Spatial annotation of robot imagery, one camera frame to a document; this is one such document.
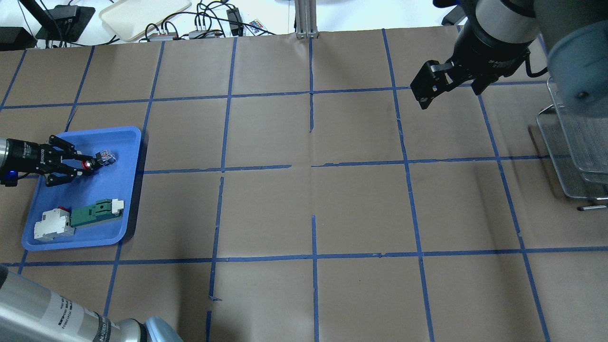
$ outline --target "white floor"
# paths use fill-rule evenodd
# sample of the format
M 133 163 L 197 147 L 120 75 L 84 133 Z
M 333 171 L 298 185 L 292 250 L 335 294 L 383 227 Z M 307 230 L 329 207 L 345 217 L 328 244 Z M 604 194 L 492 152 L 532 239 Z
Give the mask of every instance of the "white floor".
M 67 4 L 68 0 L 45 0 L 48 8 L 58 4 Z M 192 6 L 186 11 L 195 12 L 198 1 L 192 1 Z M 237 6 L 248 23 L 258 19 L 276 34 L 286 34 L 294 31 L 295 9 L 292 0 L 230 0 Z M 74 0 L 74 5 L 94 7 L 95 15 L 78 43 L 100 44 L 108 41 L 114 32 L 102 23 L 98 14 L 104 8 L 112 5 L 106 0 Z M 40 24 L 23 8 L 27 23 L 32 32 L 40 29 Z M 443 16 L 449 9 L 435 8 L 431 0 L 317 0 L 317 25 L 320 31 L 352 31 L 372 29 L 392 29 L 399 27 L 439 26 Z M 218 16 L 225 18 L 226 11 L 216 10 Z M 180 34 L 194 30 L 192 15 L 178 15 L 172 22 Z M 18 0 L 0 1 L 0 26 L 23 26 L 26 21 L 19 9 Z

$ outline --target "electrical wire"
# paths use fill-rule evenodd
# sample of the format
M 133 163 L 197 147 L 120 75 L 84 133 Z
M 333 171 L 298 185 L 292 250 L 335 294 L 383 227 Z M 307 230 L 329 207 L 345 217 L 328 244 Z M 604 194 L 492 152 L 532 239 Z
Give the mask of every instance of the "electrical wire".
M 199 9 L 201 9 L 201 8 L 203 8 L 203 7 L 204 7 L 204 9 L 203 9 L 203 11 L 202 11 L 202 13 L 203 13 L 203 14 L 206 14 L 206 13 L 207 13 L 207 11 L 211 12 L 211 14 L 213 14 L 213 16 L 215 17 L 215 19 L 217 19 L 217 20 L 218 20 L 219 29 L 222 31 L 222 34 L 224 35 L 224 37 L 226 37 L 226 33 L 224 32 L 224 27 L 222 26 L 222 23 L 219 21 L 218 16 L 217 16 L 217 15 L 215 14 L 215 12 L 213 11 L 214 9 L 216 9 L 216 8 L 218 8 L 218 7 L 221 7 L 221 6 L 226 6 L 226 7 L 227 7 L 229 10 L 235 10 L 235 9 L 237 8 L 237 7 L 236 7 L 236 6 L 234 6 L 233 4 L 229 4 L 229 3 L 228 3 L 228 1 L 223 2 L 223 1 L 217 1 L 217 0 L 214 0 L 214 1 L 212 1 L 212 2 L 210 2 L 210 3 L 208 3 L 208 4 L 206 4 L 206 5 L 205 5 L 205 4 L 203 4 L 203 3 L 202 3 L 202 0 L 201 0 L 201 1 L 200 1 L 200 2 L 199 2 L 197 5 L 196 5 L 196 11 L 197 11 L 197 12 L 199 12 Z
M 114 35 L 109 41 L 107 41 L 105 43 L 101 43 L 101 44 L 95 44 L 95 45 L 84 45 L 84 44 L 77 44 L 77 43 L 70 43 L 70 44 L 77 45 L 77 46 L 99 46 L 99 45 L 110 45 L 110 44 L 116 43 L 119 40 L 120 40 L 120 38 L 116 38 L 116 35 Z
M 197 8 L 196 8 L 197 14 L 196 14 L 195 20 L 196 20 L 197 18 L 199 18 L 199 15 L 202 15 L 202 16 L 203 16 L 203 19 L 204 19 L 205 17 L 209 18 L 209 29 L 211 29 L 211 25 L 213 25 L 213 19 L 212 19 L 212 17 L 211 17 L 211 16 L 207 16 L 207 15 L 206 15 L 207 11 L 211 12 L 211 14 L 213 14 L 213 17 L 214 17 L 214 18 L 215 18 L 215 19 L 218 21 L 219 30 L 222 32 L 222 35 L 223 35 L 224 37 L 226 37 L 226 33 L 224 32 L 224 27 L 222 27 L 222 24 L 221 24 L 221 22 L 219 21 L 218 15 L 217 15 L 217 14 L 215 14 L 215 12 L 213 11 L 213 9 L 210 9 L 210 8 L 209 8 L 207 5 L 202 5 L 202 4 L 198 4 L 198 5 L 196 5 L 196 6 L 197 6 Z M 205 6 L 205 9 L 204 9 L 202 12 L 198 12 L 198 10 L 199 10 L 198 6 Z
M 525 63 L 526 63 L 526 74 L 528 74 L 528 77 L 530 77 L 532 79 L 543 76 L 548 71 L 547 67 L 545 67 L 543 70 L 541 70 L 539 72 L 532 72 L 532 67 L 530 66 L 530 54 L 526 55 Z
M 53 21 L 53 23 L 55 24 L 55 27 L 57 28 L 57 32 L 59 32 L 59 47 L 61 47 L 61 43 L 64 42 L 65 40 L 63 39 L 63 34 L 61 33 L 61 30 L 59 29 L 59 25 L 57 25 L 57 21 L 55 20 L 55 18 L 53 18 L 53 15 L 50 14 L 50 11 L 48 8 L 46 8 L 46 5 L 44 4 L 44 2 L 42 0 L 40 0 L 40 3 L 42 4 L 42 6 L 44 7 L 44 10 L 46 11 L 46 13 L 49 15 L 50 19 Z
M 206 13 L 185 12 L 185 11 L 184 11 L 184 12 L 175 12 L 175 13 L 173 13 L 173 14 L 168 15 L 168 16 L 167 16 L 167 17 L 166 17 L 166 18 L 163 20 L 163 22 L 165 22 L 167 19 L 171 18 L 172 16 L 175 16 L 175 15 L 178 15 L 178 14 L 194 14 L 194 15 L 202 15 L 202 16 L 206 16 L 206 17 L 208 17 L 208 18 L 217 19 L 217 20 L 219 20 L 219 21 L 225 21 L 225 22 L 227 22 L 227 23 L 231 23 L 231 24 L 236 24 L 236 25 L 245 25 L 245 26 L 253 27 L 254 29 L 257 29 L 257 30 L 259 30 L 259 31 L 262 31 L 263 33 L 268 33 L 269 35 L 275 35 L 274 33 L 270 32 L 270 31 L 268 31 L 268 30 L 261 29 L 261 28 L 259 28 L 259 27 L 257 27 L 257 26 L 253 26 L 253 25 L 251 25 L 251 24 L 247 24 L 247 23 L 241 23 L 241 22 L 238 22 L 238 21 L 229 20 L 229 19 L 224 19 L 224 18 L 215 18 L 215 17 L 211 17 L 210 15 L 208 15 L 208 14 L 206 14 Z
M 30 30 L 30 34 L 32 35 L 32 37 L 34 37 L 34 34 L 32 33 L 32 28 L 30 28 L 30 24 L 27 23 L 26 14 L 23 12 L 23 7 L 21 7 L 21 3 L 19 2 L 19 0 L 17 0 L 17 4 L 19 4 L 19 9 L 21 10 L 23 20 L 26 22 L 27 29 Z
M 147 41 L 150 41 L 150 39 L 148 38 L 148 30 L 150 29 L 150 26 L 154 26 L 154 28 L 156 29 L 156 32 L 160 35 L 161 34 L 161 30 L 158 28 L 158 26 L 155 23 L 149 23 L 146 26 L 145 31 L 143 32 L 144 36 L 146 37 L 145 39 Z

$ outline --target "black device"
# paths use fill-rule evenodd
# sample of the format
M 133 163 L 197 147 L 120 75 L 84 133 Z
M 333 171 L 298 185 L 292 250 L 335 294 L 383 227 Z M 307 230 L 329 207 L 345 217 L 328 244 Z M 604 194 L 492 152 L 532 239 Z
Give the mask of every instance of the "black device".
M 68 159 L 80 161 L 81 165 L 64 164 L 63 160 Z M 21 179 L 19 172 L 44 176 L 46 186 L 66 184 L 77 176 L 90 176 L 114 161 L 114 155 L 107 151 L 95 156 L 83 155 L 73 144 L 54 135 L 47 144 L 0 138 L 0 184 L 4 186 L 16 186 Z
M 480 0 L 462 0 L 460 6 L 468 20 L 461 29 L 454 46 L 454 53 L 443 64 L 436 60 L 426 61 L 410 87 L 422 109 L 428 108 L 431 101 L 441 93 L 451 91 L 462 83 L 473 80 L 472 89 L 475 95 L 481 94 L 499 77 L 513 75 L 530 54 L 528 46 L 539 33 L 535 22 L 532 2 L 500 1 L 504 11 L 514 13 L 514 18 L 521 20 L 524 27 L 520 32 L 507 32 L 508 26 L 492 26 L 485 19 L 485 29 L 478 19 L 478 14 L 495 9 L 478 9 Z M 450 1 L 434 2 L 438 7 L 453 4 Z
M 245 25 L 242 24 L 243 19 L 241 17 L 241 12 L 238 11 L 238 8 L 233 8 L 226 10 L 226 14 L 228 14 L 228 20 L 230 20 L 230 31 L 232 32 L 232 36 L 242 37 L 245 29 Z
M 47 12 L 35 0 L 19 0 L 19 2 L 42 25 L 40 31 L 36 33 L 36 38 L 41 40 L 76 42 L 95 13 L 93 7 L 76 5 L 57 5 Z
M 36 39 L 23 27 L 0 27 L 0 51 L 25 50 L 36 46 Z

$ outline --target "power adapter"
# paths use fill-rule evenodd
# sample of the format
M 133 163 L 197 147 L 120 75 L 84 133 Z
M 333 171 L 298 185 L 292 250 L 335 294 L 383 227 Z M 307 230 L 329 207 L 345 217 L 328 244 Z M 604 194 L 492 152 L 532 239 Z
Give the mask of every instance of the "power adapter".
M 238 8 L 235 7 L 233 9 L 226 10 L 226 14 L 228 14 L 228 20 L 230 20 L 230 31 L 232 32 L 232 36 L 242 37 L 245 25 L 243 25 L 241 12 L 239 12 Z

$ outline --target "wire rack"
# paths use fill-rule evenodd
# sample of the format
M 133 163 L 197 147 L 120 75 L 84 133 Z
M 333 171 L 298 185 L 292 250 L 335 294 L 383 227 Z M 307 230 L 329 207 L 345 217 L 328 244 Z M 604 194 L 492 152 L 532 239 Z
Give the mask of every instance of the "wire rack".
M 608 199 L 608 112 L 606 117 L 573 113 L 553 79 L 547 88 L 553 104 L 536 120 L 564 193 L 580 200 Z

